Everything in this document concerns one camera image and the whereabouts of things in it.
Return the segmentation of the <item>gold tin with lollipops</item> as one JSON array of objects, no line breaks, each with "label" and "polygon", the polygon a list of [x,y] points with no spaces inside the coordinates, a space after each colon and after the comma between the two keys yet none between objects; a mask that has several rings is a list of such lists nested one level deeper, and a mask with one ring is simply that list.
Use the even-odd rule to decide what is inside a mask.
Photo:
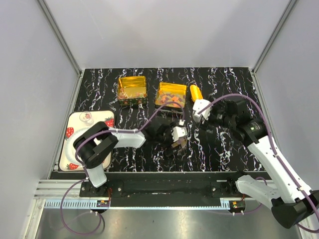
[{"label": "gold tin with lollipops", "polygon": [[121,106],[146,104],[146,77],[131,76],[119,78],[117,99]]}]

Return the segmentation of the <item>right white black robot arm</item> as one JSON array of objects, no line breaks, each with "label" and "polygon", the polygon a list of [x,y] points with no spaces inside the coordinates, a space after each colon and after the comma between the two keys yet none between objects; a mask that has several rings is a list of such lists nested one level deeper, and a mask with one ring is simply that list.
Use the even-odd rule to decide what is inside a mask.
[{"label": "right white black robot arm", "polygon": [[196,100],[193,117],[201,124],[228,128],[233,136],[258,159],[273,180],[273,189],[251,176],[240,174],[226,185],[231,197],[246,194],[271,210],[277,222],[289,229],[302,220],[318,215],[319,192],[311,189],[282,155],[264,119],[251,117],[249,97],[230,94],[216,99]]}]

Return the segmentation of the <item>gold tin with gummies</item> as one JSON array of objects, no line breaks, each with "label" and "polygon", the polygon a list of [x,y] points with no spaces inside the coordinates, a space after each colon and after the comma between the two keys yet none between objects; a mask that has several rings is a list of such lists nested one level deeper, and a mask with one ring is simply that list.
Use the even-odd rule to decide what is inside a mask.
[{"label": "gold tin with gummies", "polygon": [[155,107],[159,108],[164,103],[170,102],[161,110],[181,113],[186,103],[186,91],[186,85],[160,82],[155,97]]}]

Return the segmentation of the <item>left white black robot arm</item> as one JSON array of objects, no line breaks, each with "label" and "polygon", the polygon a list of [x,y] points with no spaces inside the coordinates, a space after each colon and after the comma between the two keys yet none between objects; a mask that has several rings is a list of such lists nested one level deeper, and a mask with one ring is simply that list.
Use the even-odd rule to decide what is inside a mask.
[{"label": "left white black robot arm", "polygon": [[162,124],[155,127],[148,123],[140,129],[118,129],[108,127],[100,121],[75,138],[73,148],[75,159],[84,167],[86,179],[91,182],[90,191],[96,197],[103,197],[108,190],[103,161],[115,148],[140,148],[146,142],[158,142],[169,152],[177,141],[173,126]]}]

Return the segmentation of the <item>clear plastic jar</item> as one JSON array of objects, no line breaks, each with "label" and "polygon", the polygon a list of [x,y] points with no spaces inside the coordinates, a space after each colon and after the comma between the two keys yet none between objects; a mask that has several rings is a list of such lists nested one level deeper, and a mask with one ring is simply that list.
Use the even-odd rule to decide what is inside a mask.
[{"label": "clear plastic jar", "polygon": [[171,149],[172,149],[172,152],[173,153],[179,153],[181,150],[183,150],[184,148],[180,148],[179,145],[177,145],[176,142],[174,142],[172,145],[171,145]]}]

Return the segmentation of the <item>white jar lid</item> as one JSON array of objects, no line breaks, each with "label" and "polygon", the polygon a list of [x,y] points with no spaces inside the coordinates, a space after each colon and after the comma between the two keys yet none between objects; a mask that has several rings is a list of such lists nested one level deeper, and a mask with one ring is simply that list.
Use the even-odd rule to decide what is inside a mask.
[{"label": "white jar lid", "polygon": [[185,148],[187,144],[187,136],[180,137],[176,143],[180,146],[180,148]]}]

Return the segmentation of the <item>yellow plastic scoop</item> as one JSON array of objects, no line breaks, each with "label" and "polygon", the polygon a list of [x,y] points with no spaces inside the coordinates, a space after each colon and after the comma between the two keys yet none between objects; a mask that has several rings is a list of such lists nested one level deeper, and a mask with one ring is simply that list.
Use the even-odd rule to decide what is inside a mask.
[{"label": "yellow plastic scoop", "polygon": [[191,93],[191,100],[195,102],[196,100],[202,100],[203,96],[201,93],[200,88],[197,85],[190,85],[190,93]]}]

